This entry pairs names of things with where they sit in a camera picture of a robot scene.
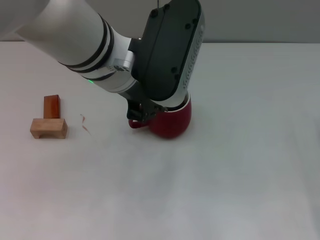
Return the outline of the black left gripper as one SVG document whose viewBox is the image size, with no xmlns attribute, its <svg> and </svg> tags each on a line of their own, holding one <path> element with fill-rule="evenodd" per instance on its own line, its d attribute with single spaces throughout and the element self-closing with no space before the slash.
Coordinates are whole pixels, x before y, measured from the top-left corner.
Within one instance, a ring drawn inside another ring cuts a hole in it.
<svg viewBox="0 0 320 240">
<path fill-rule="evenodd" d="M 119 93 L 122 97 L 127 99 L 127 113 L 128 120 L 137 122 L 147 122 L 150 117 L 154 118 L 158 113 L 167 112 L 168 109 L 151 101 L 145 94 L 141 84 L 134 81 L 128 89 Z"/>
</svg>

